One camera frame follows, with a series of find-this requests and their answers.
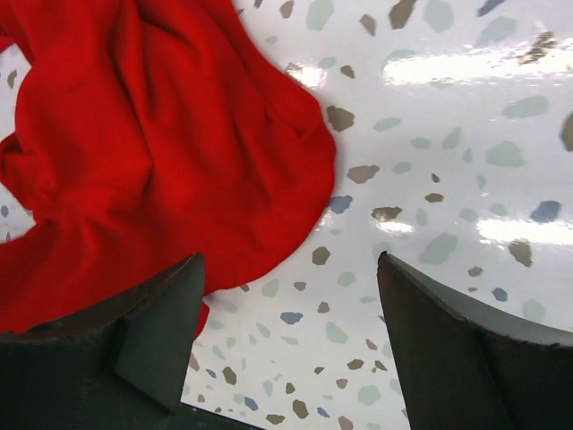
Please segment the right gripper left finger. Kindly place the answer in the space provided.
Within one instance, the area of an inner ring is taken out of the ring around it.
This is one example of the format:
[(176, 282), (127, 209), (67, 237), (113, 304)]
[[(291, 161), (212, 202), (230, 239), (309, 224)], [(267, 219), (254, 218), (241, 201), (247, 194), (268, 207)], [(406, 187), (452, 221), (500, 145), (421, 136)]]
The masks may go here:
[(201, 255), (124, 293), (1, 335), (3, 429), (167, 429), (205, 286)]

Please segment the red t-shirt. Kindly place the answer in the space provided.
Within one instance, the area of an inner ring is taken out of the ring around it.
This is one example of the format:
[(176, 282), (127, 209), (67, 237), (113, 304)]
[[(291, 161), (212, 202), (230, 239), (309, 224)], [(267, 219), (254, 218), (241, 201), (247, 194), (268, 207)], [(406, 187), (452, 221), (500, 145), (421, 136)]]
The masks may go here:
[(201, 254), (207, 291), (272, 271), (335, 183), (318, 101), (230, 1), (4, 1), (30, 62), (1, 181), (35, 220), (1, 247), (1, 328), (73, 314)]

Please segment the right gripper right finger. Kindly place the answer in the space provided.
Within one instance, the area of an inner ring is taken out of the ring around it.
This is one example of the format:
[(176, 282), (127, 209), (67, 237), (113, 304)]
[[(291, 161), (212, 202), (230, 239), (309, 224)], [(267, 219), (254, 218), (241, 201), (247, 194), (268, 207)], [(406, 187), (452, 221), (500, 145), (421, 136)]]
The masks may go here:
[(411, 428), (572, 427), (571, 332), (502, 312), (387, 252), (377, 281)]

